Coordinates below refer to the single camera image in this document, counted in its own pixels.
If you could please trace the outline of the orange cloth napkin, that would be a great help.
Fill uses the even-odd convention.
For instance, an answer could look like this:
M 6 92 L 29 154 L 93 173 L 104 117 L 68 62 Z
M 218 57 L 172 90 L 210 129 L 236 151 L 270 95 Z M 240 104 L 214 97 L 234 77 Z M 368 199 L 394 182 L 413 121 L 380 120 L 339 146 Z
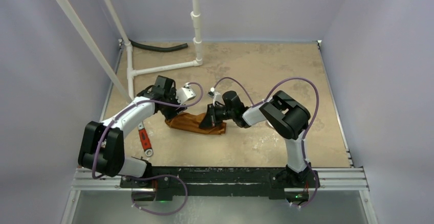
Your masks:
M 187 132 L 198 133 L 201 135 L 222 135 L 226 133 L 226 123 L 211 127 L 199 128 L 199 124 L 205 118 L 205 113 L 193 115 L 182 112 L 171 120 L 165 120 L 165 124 L 173 129 L 178 129 Z

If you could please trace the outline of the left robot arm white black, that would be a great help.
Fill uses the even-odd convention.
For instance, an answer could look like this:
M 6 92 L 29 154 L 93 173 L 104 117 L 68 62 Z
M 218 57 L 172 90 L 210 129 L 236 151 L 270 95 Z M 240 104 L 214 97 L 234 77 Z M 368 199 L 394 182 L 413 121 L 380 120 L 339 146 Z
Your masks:
M 113 117 L 89 122 L 84 129 L 78 165 L 102 176 L 127 175 L 141 188 L 153 180 L 147 160 L 127 157 L 124 139 L 145 119 L 160 112 L 170 120 L 186 109 L 185 103 L 196 97 L 185 84 L 177 88 L 173 79 L 158 76 L 153 85 L 137 94 L 132 102 Z

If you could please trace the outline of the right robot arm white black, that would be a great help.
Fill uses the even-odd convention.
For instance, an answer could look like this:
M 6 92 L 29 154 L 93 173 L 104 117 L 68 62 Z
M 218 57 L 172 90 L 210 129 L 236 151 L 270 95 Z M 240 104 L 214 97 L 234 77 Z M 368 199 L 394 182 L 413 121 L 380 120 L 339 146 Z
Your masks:
M 287 150 L 286 169 L 275 179 L 283 177 L 295 187 L 307 181 L 310 170 L 303 137 L 311 115 L 303 105 L 283 91 L 278 91 L 271 99 L 255 107 L 245 106 L 235 91 L 223 93 L 221 100 L 214 99 L 207 105 L 200 129 L 215 128 L 226 120 L 232 120 L 240 128 L 250 128 L 267 121 L 284 139 Z

